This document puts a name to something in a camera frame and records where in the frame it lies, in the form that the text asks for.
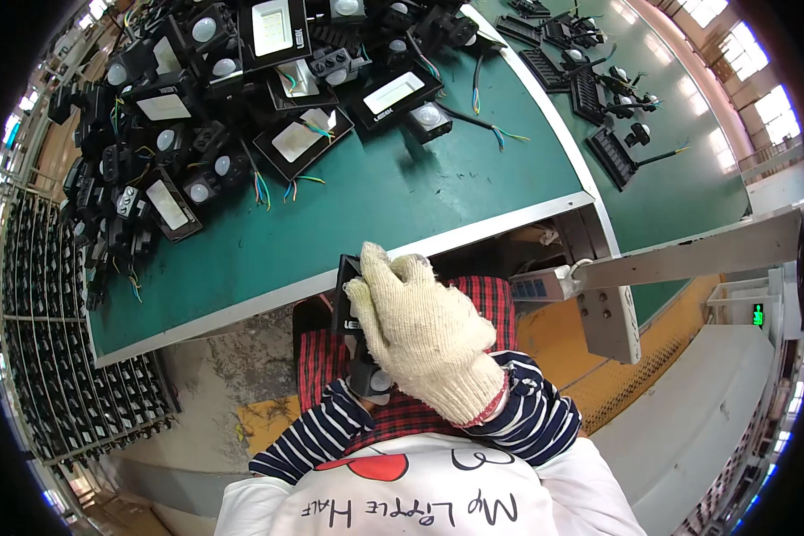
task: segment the red heart print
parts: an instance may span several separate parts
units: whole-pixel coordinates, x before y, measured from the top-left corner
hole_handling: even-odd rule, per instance
[[[394,482],[402,478],[408,471],[408,456],[366,456],[348,460],[326,461],[315,468],[315,471],[328,471],[340,466],[348,466],[349,470],[361,478]]]

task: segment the green exit sign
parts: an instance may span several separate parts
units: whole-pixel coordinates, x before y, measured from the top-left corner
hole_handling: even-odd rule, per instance
[[[763,309],[762,304],[754,306],[754,326],[762,327],[762,323],[766,320],[766,313]]]

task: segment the green workbench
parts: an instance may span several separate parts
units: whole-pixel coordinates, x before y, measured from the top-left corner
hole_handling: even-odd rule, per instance
[[[547,5],[558,12],[572,4]],[[498,0],[473,6],[491,22],[512,12]],[[150,263],[138,270],[142,305],[127,278],[110,283],[106,301],[89,315],[97,362],[125,359],[322,292],[333,284],[339,254],[359,252],[364,240],[396,253],[432,255],[578,208],[599,195],[620,251],[737,221],[747,194],[737,177],[724,179],[718,167],[708,143],[708,134],[718,128],[713,114],[695,116],[676,89],[685,69],[675,59],[664,65],[653,56],[644,39],[658,37],[643,20],[629,25],[602,0],[584,2],[582,9],[584,15],[605,15],[599,27],[617,34],[619,43],[613,60],[630,74],[650,73],[643,87],[665,100],[664,110],[641,113],[653,141],[634,147],[633,156],[672,150],[688,136],[691,151],[642,168],[620,193],[582,143],[596,128],[571,113],[567,94],[552,95],[595,181],[587,193],[577,166],[515,71],[503,59],[487,61],[480,76],[480,117],[530,142],[507,138],[501,153],[491,131],[461,121],[425,146],[404,129],[365,142],[352,133],[308,169],[327,185],[300,181],[297,202],[286,204],[285,186],[268,172],[270,212],[246,189],[205,222],[201,233],[177,244],[159,242]],[[508,42],[515,50],[529,48]],[[559,57],[556,49],[544,49]],[[610,47],[588,54],[597,59],[605,49]],[[453,51],[433,60],[448,94],[442,102],[471,113],[475,59]],[[630,123],[618,122],[618,134],[627,134]],[[652,316],[681,286],[634,287],[638,321]]]

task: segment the striped sleeve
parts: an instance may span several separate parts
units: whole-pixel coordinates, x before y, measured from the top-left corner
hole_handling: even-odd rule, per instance
[[[493,420],[463,430],[491,440],[532,466],[569,448],[580,428],[580,412],[572,399],[560,396],[525,353],[495,352],[491,357],[509,376],[506,405]]]
[[[268,450],[254,456],[247,468],[253,474],[295,485],[319,464],[342,458],[354,435],[374,427],[369,412],[345,382],[336,380],[325,386],[319,406],[302,413]]]

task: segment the gloved hand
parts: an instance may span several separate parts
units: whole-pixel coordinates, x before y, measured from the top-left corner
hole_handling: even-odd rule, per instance
[[[435,281],[421,255],[391,263],[380,246],[364,242],[360,268],[364,278],[349,281],[345,293],[369,352],[399,390],[460,427],[493,413],[507,377],[483,351],[493,346],[496,332],[471,299]]]

